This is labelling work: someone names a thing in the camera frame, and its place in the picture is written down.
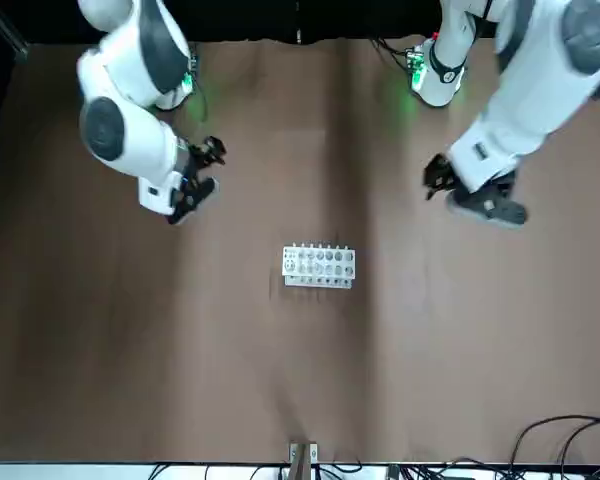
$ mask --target brown table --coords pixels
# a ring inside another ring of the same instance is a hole
[[[75,61],[38,46],[0,119],[0,459],[506,461],[534,420],[600,414],[600,102],[522,170],[506,231],[424,201],[426,162],[497,84],[472,51],[429,109],[364,41],[204,46],[191,139],[228,146],[181,228],[90,158]],[[282,247],[357,250],[353,290],[285,288]],[[553,461],[573,424],[530,436]],[[600,429],[572,462],[600,462]]]

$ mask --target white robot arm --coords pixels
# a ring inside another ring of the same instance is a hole
[[[199,170],[224,163],[226,153],[213,137],[189,145],[145,110],[175,108],[191,92],[187,42],[162,0],[79,5],[96,28],[113,28],[78,60],[84,143],[105,165],[138,177],[141,205],[179,223],[217,189]]]
[[[432,106],[449,103],[476,37],[472,15],[499,22],[500,87],[471,127],[425,169],[429,196],[487,220],[522,225],[510,200],[515,169],[546,136],[600,91],[600,0],[441,0],[437,40],[418,47],[424,66],[412,89]]]

